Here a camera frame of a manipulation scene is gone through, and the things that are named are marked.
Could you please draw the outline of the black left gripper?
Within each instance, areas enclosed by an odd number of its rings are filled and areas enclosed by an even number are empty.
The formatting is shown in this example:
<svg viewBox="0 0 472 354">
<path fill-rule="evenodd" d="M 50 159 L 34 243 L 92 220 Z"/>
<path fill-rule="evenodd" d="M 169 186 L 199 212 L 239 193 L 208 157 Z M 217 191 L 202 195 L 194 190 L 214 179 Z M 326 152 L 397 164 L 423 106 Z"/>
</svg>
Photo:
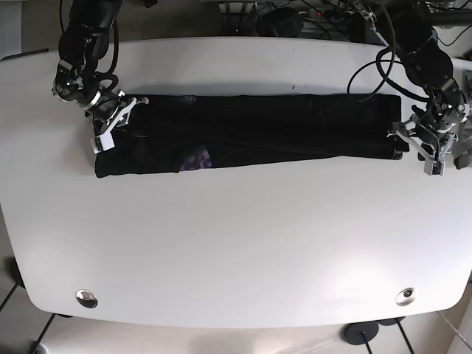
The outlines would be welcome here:
<svg viewBox="0 0 472 354">
<path fill-rule="evenodd" d="M 412 114 L 405 122 L 394 122 L 386 136 L 397 136 L 414 146 L 426 161 L 442 162 L 447 154 L 452 153 L 452 147 L 458 141 L 458 136 L 451 131 L 437 132 L 427 127 L 422 123 L 426 116 L 426 112 L 420 116 Z"/>
</svg>

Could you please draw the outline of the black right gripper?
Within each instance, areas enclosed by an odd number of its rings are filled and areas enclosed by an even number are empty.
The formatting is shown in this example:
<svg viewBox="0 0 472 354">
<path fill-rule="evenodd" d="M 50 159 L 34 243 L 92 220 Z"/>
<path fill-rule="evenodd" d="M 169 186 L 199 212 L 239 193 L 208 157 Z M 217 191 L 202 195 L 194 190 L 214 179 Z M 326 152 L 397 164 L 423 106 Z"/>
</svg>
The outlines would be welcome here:
<svg viewBox="0 0 472 354">
<path fill-rule="evenodd" d="M 117 127 L 126 126 L 131 120 L 131 112 L 136 105 L 150 101 L 142 95 L 127 95 L 123 90 L 108 92 L 99 90 L 100 96 L 92 100 L 92 106 L 84 109 L 86 118 L 93 128 L 95 136 L 103 133 L 116 116 L 121 114 Z"/>
</svg>

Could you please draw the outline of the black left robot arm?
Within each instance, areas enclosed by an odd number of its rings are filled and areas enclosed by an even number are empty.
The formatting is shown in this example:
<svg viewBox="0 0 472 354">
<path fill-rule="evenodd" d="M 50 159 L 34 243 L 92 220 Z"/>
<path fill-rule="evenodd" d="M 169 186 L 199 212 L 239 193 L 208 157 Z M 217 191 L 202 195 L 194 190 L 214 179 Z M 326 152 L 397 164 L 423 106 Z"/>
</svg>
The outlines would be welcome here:
<svg viewBox="0 0 472 354">
<path fill-rule="evenodd" d="M 381 81 L 363 99 L 372 99 L 389 85 L 425 103 L 425 109 L 413 108 L 414 130 L 399 128 L 395 135 L 410 144 L 415 143 L 413 136 L 420 139 L 419 154 L 439 169 L 454 141 L 451 129 L 469 119 L 471 105 L 453 77 L 452 60 L 441 50 L 425 7 L 415 1 L 352 1 L 350 5 L 385 45 L 372 62 Z"/>
</svg>

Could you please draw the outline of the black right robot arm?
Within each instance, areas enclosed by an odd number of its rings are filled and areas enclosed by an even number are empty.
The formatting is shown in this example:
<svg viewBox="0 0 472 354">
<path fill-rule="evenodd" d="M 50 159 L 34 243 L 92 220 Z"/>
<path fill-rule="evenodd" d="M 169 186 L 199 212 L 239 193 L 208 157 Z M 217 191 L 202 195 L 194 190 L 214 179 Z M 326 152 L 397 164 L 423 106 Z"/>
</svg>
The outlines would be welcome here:
<svg viewBox="0 0 472 354">
<path fill-rule="evenodd" d="M 96 135 L 116 123 L 128 124 L 133 107 L 148 104 L 143 96 L 114 91 L 119 54 L 117 15 L 121 1 L 73 1 L 69 23 L 58 44 L 59 62 L 52 93 L 76 102 L 91 120 Z"/>
</svg>

